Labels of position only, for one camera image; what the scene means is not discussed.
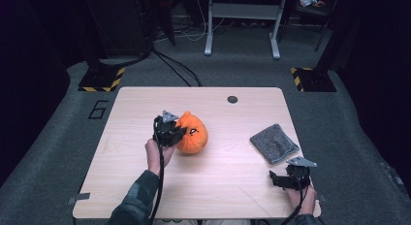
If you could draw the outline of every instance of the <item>orange pumpkin plush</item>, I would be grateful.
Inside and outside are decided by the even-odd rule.
[[[203,122],[190,112],[185,112],[184,115],[177,121],[175,126],[187,128],[185,135],[179,142],[177,149],[187,154],[200,152],[208,141],[208,132]]]

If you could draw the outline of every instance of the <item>black sleeve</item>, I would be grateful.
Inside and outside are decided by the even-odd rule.
[[[315,218],[312,214],[300,214],[295,219],[296,225],[316,225]]]
[[[151,171],[144,171],[133,183],[123,202],[114,209],[108,224],[147,224],[159,180]]]

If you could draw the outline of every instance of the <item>table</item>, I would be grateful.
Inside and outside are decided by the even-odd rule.
[[[230,103],[229,96],[237,102]],[[80,191],[90,197],[76,202],[74,218],[111,216],[146,169],[144,144],[163,110],[196,115],[207,128],[208,143],[194,155],[174,153],[156,218],[279,218],[292,212],[285,191],[269,177],[269,170],[286,176],[287,164],[270,165],[249,141],[278,123],[300,145],[279,88],[122,87]],[[315,216],[320,213],[317,204]]]
[[[214,17],[252,18],[275,20],[273,30],[269,33],[269,41],[271,43],[272,57],[276,60],[280,59],[280,52],[276,37],[283,14],[285,1],[286,0],[281,0],[279,5],[250,5],[213,3],[212,0],[208,0],[208,23],[205,55],[211,55],[213,39],[212,19]]]

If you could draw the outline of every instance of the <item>round hole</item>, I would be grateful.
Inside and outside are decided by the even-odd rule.
[[[231,103],[231,104],[235,104],[238,101],[238,98],[236,96],[229,96],[229,98],[227,98],[227,100]]]

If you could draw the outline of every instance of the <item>gray cloth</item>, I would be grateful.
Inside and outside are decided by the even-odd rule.
[[[276,164],[300,148],[284,133],[279,124],[274,124],[250,138],[271,164]]]

